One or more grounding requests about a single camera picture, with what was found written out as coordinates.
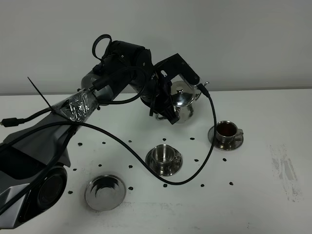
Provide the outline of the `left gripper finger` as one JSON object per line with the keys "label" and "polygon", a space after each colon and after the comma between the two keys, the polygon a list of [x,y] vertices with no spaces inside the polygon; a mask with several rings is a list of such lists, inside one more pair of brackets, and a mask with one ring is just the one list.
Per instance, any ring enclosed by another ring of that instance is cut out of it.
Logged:
{"label": "left gripper finger", "polygon": [[179,120],[170,95],[158,96],[158,113],[165,117],[171,124],[175,124]]}

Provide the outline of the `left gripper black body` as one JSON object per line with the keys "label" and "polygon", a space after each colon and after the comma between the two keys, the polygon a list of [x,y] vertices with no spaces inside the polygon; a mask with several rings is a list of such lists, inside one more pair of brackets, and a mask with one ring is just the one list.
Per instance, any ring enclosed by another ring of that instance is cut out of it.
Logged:
{"label": "left gripper black body", "polygon": [[180,73],[192,72],[196,73],[178,53],[160,61],[154,66],[156,77],[152,79],[151,97],[141,96],[142,102],[158,114],[158,96],[171,96],[171,80]]}

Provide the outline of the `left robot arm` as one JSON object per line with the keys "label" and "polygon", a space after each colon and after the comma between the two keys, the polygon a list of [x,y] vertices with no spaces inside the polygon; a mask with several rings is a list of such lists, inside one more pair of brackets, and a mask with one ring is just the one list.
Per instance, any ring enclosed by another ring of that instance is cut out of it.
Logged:
{"label": "left robot arm", "polygon": [[171,93],[176,76],[190,86],[199,84],[199,76],[179,54],[152,64],[149,49],[111,40],[82,79],[80,91],[29,118],[2,120],[2,126],[14,127],[43,116],[0,145],[0,227],[14,229],[57,203],[67,183],[70,139],[97,107],[118,105],[116,97],[126,86],[136,91],[151,114],[178,122]]}

